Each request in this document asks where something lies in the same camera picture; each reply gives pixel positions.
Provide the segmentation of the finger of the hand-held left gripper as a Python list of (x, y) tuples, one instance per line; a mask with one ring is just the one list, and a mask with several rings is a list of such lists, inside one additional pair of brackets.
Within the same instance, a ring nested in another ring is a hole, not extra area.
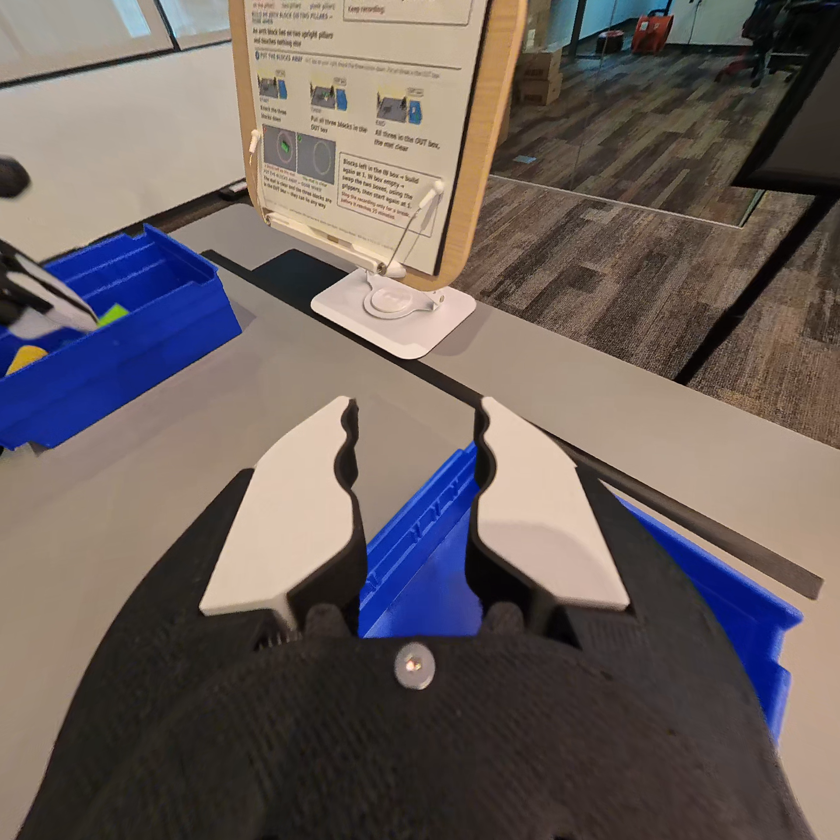
[(1, 241), (1, 323), (11, 334), (90, 333), (95, 311), (64, 283), (19, 249)]

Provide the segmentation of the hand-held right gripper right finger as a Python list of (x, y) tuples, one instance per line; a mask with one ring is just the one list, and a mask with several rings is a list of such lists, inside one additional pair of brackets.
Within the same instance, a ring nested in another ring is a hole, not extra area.
[(577, 466), (541, 429), (490, 396), (476, 409), (469, 586), (485, 610), (525, 616), (631, 604)]

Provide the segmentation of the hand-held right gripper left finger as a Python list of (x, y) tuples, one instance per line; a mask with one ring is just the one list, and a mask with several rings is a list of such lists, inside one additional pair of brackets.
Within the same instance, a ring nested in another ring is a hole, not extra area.
[(199, 609), (306, 617), (318, 604), (358, 617), (367, 576), (360, 503), (359, 407), (338, 396), (256, 462)]

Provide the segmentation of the glass window panel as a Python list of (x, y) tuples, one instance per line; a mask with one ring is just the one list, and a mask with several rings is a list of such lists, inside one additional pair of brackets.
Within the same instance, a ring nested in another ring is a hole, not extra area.
[(229, 39), (227, 1), (2, 1), (1, 82)]

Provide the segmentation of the black metal pole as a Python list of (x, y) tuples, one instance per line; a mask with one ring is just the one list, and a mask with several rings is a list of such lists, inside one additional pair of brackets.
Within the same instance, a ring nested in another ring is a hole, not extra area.
[(703, 340), (673, 378), (673, 382), (688, 385), (711, 356), (728, 340), (747, 316), (749, 310), (767, 290), (771, 281), (816, 230), (819, 223), (838, 204), (838, 193), (819, 195), (773, 249), (761, 267), (740, 291), (734, 302), (714, 321)]

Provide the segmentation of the printed instruction sheet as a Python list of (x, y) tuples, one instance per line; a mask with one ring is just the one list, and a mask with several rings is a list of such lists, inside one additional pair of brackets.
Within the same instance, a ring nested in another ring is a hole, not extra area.
[(434, 261), (488, 2), (243, 2), (257, 196), (370, 250)]

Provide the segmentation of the wooden document stand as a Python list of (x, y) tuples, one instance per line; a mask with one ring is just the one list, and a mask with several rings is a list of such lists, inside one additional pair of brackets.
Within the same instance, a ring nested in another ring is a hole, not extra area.
[(238, 116), (248, 194), (269, 228), (351, 270), (315, 294), (311, 309), (332, 324), (403, 360), (418, 360), (437, 347), (476, 309), (470, 295), (452, 289), (469, 257), (493, 155), (508, 105), (526, 24), (527, 3), (488, 2), (461, 155), (434, 261), (415, 260), (419, 237), (403, 231), (392, 251), (370, 250), (313, 230), (274, 213), (265, 215), (257, 196), (258, 143), (246, 69), (243, 2), (228, 2)]

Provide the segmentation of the cardboard box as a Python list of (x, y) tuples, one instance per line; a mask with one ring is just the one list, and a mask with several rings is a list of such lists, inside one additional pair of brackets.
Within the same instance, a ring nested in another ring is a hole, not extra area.
[(563, 79), (562, 57), (562, 47), (522, 52), (514, 75), (514, 102), (534, 107), (546, 107), (556, 102)]

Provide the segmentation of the black office chair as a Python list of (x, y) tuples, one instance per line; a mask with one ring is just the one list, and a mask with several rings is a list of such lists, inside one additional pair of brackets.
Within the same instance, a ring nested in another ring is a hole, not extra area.
[(767, 71), (778, 31), (786, 21), (792, 5), (792, 1), (757, 1), (741, 32), (741, 36), (750, 41), (750, 49), (721, 69), (714, 81), (719, 83), (741, 71), (750, 70), (751, 88), (759, 87)]

